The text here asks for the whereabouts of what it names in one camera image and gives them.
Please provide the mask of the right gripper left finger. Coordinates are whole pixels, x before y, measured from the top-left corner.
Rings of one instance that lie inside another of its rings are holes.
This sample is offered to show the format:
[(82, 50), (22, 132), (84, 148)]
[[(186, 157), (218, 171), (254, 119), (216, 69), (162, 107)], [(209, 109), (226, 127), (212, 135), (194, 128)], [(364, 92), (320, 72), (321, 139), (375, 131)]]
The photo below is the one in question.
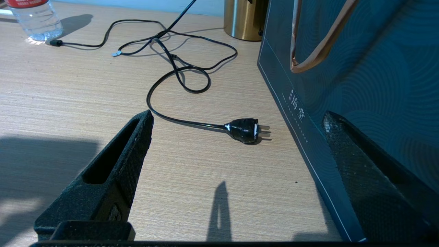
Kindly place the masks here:
[(127, 122), (35, 220), (39, 240), (48, 240), (65, 221), (127, 221), (153, 123), (149, 110)]

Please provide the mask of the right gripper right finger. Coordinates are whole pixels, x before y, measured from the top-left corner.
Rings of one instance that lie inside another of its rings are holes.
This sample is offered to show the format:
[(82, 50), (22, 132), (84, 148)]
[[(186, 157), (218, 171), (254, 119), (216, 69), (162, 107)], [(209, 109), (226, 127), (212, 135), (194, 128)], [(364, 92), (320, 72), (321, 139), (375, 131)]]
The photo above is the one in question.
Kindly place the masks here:
[(322, 127), (351, 206), (371, 242), (438, 242), (438, 193), (345, 117)]

